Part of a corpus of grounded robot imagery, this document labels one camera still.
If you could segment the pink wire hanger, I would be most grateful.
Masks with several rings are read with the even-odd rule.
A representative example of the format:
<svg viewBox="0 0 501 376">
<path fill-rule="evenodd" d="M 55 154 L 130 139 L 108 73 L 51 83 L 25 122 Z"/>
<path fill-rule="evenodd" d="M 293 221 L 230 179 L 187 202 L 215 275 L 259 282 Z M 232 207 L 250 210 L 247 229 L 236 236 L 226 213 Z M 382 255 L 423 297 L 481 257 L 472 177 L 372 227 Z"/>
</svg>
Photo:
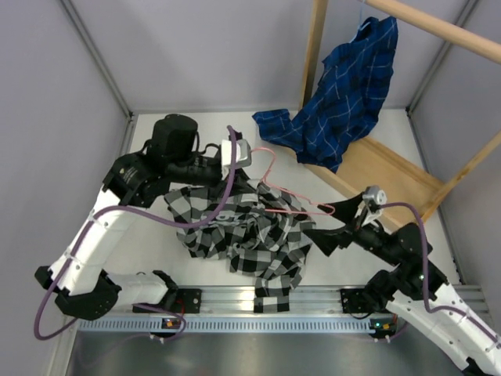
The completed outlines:
<svg viewBox="0 0 501 376">
<path fill-rule="evenodd" d="M 267 212 L 275 212 L 275 213 L 280 213 L 280 214 L 290 214 L 290 215 L 332 215 L 335 213 L 336 209 L 332 204 L 327 204 L 327 203 L 320 203 L 317 201 L 313 201 L 310 198 L 296 193 L 294 191 L 288 190 L 287 188 L 278 186 L 274 183 L 271 183 L 269 181 L 269 175 L 272 172 L 272 168 L 276 162 L 276 153 L 268 148 L 268 147 L 255 147 L 250 151 L 252 154 L 259 153 L 259 152 L 266 152 L 271 155 L 271 161 L 269 162 L 269 166 L 265 170 L 263 176 L 260 179 L 260 183 L 266 185 L 269 188 L 273 188 L 274 190 L 277 190 L 281 193 L 287 193 L 291 197 L 296 198 L 297 200 L 303 200 L 306 203 L 308 203 L 310 206 L 315 206 L 320 207 L 320 211 L 296 211 L 296 210 L 286 210 L 286 209 L 267 209 Z"/>
</svg>

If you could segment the black white checkered shirt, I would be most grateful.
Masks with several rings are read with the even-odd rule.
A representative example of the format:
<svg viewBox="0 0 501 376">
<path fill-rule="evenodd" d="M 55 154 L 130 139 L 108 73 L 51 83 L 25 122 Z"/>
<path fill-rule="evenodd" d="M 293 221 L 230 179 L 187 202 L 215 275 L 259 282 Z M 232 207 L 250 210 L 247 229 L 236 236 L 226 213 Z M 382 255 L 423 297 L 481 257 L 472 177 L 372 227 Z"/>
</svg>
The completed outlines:
<svg viewBox="0 0 501 376">
<path fill-rule="evenodd" d="M 222 210 L 207 225 L 179 229 L 178 240 L 193 258 L 222 259 L 232 273 L 253 276 L 254 312 L 282 313 L 289 293 L 303 278 L 314 229 L 310 215 L 267 209 L 305 211 L 299 200 L 254 181 L 234 184 Z"/>
</svg>

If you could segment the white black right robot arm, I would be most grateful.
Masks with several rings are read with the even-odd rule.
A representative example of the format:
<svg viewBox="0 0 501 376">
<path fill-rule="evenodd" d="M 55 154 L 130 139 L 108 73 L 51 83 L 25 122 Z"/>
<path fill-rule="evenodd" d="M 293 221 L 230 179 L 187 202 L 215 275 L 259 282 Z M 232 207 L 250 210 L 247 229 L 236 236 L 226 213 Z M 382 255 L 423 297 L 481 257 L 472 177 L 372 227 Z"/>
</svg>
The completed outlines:
<svg viewBox="0 0 501 376">
<path fill-rule="evenodd" d="M 320 251 L 356 244 L 393 266 L 378 271 L 366 285 L 345 295 L 346 313 L 392 313 L 432 341 L 464 375 L 500 373 L 500 336 L 461 297 L 447 276 L 429 260 L 432 251 L 419 212 L 400 206 L 414 220 L 392 233 L 377 221 L 392 205 L 383 192 L 361 193 L 345 201 L 319 204 L 319 209 L 342 222 L 333 230 L 307 230 Z"/>
</svg>

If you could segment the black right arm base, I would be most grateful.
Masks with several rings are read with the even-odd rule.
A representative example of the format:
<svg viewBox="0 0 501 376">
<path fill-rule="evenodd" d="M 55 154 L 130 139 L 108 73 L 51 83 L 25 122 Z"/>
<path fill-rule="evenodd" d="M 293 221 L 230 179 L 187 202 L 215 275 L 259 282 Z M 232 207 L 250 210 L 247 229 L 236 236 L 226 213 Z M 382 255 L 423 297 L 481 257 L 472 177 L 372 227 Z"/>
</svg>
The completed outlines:
<svg viewBox="0 0 501 376">
<path fill-rule="evenodd" d="M 397 317 L 396 313 L 391 313 L 386 309 L 389 302 L 388 294 L 369 288 L 346 287 L 341 288 L 341 304 L 343 313 L 362 319 L 376 313 L 391 314 Z"/>
</svg>

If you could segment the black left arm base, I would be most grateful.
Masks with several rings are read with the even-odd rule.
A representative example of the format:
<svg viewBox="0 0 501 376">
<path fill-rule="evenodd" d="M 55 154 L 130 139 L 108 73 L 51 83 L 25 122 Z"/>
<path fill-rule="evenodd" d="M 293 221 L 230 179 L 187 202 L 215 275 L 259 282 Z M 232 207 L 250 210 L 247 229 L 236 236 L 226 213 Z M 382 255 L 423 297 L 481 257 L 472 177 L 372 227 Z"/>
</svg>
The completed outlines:
<svg viewBox="0 0 501 376">
<path fill-rule="evenodd" d="M 199 288 L 184 288 L 181 287 L 177 291 L 169 291 L 167 296 L 162 298 L 159 303 L 146 303 L 147 308 L 141 308 L 134 305 L 133 313 L 189 313 L 197 314 L 200 312 L 202 302 L 202 290 Z"/>
</svg>

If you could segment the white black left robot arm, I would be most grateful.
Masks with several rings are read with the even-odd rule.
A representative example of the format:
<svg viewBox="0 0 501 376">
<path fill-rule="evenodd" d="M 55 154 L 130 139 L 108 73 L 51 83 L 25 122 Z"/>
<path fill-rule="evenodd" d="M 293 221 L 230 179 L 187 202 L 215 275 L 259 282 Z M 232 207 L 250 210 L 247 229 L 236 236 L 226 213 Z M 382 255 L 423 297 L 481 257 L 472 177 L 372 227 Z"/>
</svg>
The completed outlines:
<svg viewBox="0 0 501 376">
<path fill-rule="evenodd" d="M 66 316 L 96 320 L 109 311 L 133 307 L 166 313 L 177 302 L 178 285 L 161 270 L 137 274 L 113 274 L 106 261 L 132 223 L 143 217 L 183 230 L 206 226 L 216 219 L 229 198 L 239 157 L 236 131 L 229 128 L 218 153 L 207 157 L 199 150 L 198 124 L 181 114 L 168 114 L 153 126 L 141 150 L 119 157 L 103 180 L 86 223 L 65 252 L 34 276 L 45 289 L 35 314 L 41 316 L 53 297 Z M 197 221 L 168 220 L 148 210 L 171 184 L 199 186 L 225 184 L 217 206 Z"/>
</svg>

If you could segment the blue plaid shirt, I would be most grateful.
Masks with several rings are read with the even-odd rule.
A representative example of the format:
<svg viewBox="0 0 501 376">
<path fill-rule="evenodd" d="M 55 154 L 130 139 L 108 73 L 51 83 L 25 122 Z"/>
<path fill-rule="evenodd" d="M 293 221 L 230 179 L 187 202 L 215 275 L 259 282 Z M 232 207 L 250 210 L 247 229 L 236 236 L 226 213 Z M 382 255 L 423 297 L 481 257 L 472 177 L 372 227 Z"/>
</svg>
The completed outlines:
<svg viewBox="0 0 501 376">
<path fill-rule="evenodd" d="M 336 172 L 349 145 L 379 121 L 397 44 L 396 18 L 367 18 L 351 41 L 323 60 L 317 89 L 295 116 L 286 109 L 253 114 L 261 139 L 291 149 L 301 164 Z"/>
</svg>

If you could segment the light blue hanger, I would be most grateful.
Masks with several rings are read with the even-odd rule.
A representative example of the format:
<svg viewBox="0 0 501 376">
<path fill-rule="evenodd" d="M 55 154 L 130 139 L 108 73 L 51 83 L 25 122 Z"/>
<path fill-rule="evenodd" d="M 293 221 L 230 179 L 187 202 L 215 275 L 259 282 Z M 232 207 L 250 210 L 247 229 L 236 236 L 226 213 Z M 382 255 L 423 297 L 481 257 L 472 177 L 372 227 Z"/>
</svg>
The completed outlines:
<svg viewBox="0 0 501 376">
<path fill-rule="evenodd" d="M 367 22 L 366 18 L 364 17 L 365 8 L 366 8 L 366 0 L 362 0 L 361 5 L 359 6 L 359 21 L 357 30 L 353 38 L 350 40 L 350 43 L 360 42 L 361 40 L 367 39 L 370 29 L 370 22 Z"/>
</svg>

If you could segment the wooden clothes rack frame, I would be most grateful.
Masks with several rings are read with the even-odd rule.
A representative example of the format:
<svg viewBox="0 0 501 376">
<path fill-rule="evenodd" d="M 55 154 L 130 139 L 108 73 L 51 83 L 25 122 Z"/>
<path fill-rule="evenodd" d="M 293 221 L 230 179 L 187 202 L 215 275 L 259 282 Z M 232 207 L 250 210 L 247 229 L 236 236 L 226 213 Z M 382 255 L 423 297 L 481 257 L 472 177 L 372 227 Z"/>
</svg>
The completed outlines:
<svg viewBox="0 0 501 376">
<path fill-rule="evenodd" d="M 399 1 L 369 1 L 367 4 L 449 44 L 493 63 L 500 62 L 498 43 L 467 31 L 457 23 L 446 22 Z M 337 172 L 311 164 L 306 168 L 346 197 L 375 183 L 397 201 L 416 205 L 422 220 L 428 220 L 459 182 L 499 145 L 500 135 L 495 134 L 446 183 L 369 136 L 350 145 Z"/>
</svg>

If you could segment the aluminium mounting rail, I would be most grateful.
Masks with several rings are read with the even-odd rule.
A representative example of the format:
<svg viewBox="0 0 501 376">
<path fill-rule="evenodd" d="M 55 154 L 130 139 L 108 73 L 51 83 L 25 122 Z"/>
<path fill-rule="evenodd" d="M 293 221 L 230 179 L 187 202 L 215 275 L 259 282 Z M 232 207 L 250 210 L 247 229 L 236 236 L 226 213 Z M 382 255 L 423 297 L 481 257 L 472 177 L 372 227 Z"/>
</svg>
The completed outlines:
<svg viewBox="0 0 501 376">
<path fill-rule="evenodd" d="M 289 293 L 291 315 L 342 314 L 341 288 L 356 286 L 300 286 Z M 254 312 L 254 287 L 252 286 L 188 286 L 202 290 L 200 312 L 202 315 L 252 314 Z M 475 312 L 488 313 L 488 305 L 479 286 L 456 285 L 461 299 Z"/>
</svg>

